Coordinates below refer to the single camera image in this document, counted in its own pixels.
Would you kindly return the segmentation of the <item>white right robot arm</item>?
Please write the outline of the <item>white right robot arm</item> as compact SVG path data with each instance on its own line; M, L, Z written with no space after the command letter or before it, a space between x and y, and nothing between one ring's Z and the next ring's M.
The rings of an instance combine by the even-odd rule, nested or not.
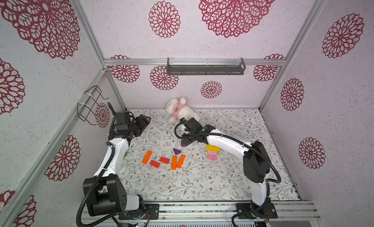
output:
M229 152L243 160L243 173L251 182L251 204L250 210L237 213L232 216L233 226L237 226L235 218L250 215L254 218L260 217L262 212L271 213L270 183L279 184L281 176L275 166L271 163L264 145L255 141L254 143L243 142L232 136L224 134L211 125L202 127L198 124L195 128L183 126L185 133L179 135L177 124L174 134L189 145L193 142L201 142L215 146Z

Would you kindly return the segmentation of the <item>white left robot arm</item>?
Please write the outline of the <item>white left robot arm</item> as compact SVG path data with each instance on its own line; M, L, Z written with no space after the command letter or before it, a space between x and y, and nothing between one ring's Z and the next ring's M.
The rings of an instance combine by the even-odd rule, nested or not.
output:
M110 218L115 220L118 215L128 214L134 219L140 219L147 214L142 196L127 194L118 174L123 167L123 158L131 140L141 136L151 118L143 114L134 117L130 111L113 111L112 114L113 120L106 142L108 150L94 176L85 179L83 183L85 196L76 216L76 224L79 227L85 226L82 221L85 207L91 217L101 217L89 223L90 227Z

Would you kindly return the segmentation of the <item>magenta pink block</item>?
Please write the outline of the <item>magenta pink block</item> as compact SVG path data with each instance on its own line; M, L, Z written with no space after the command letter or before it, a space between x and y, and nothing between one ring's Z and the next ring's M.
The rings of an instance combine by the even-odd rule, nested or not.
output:
M216 160L218 159L218 156L217 156L216 154L209 154L209 155L207 156L207 158L208 158L209 160L214 160L214 161L216 161Z

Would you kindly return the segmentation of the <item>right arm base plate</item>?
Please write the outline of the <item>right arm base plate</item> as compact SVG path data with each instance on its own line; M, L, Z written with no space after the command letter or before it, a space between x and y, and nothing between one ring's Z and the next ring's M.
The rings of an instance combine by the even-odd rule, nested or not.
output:
M236 210L239 215L239 219L277 219L278 214L276 212L273 203L266 204L262 209L254 212L258 208L255 204L250 203L238 203L236 204Z

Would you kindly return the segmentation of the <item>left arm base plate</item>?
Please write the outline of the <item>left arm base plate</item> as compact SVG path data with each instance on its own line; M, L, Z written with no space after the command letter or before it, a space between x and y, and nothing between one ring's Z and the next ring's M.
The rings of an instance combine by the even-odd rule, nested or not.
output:
M120 220L157 220L159 217L159 204L145 204L144 209L129 211L119 216Z

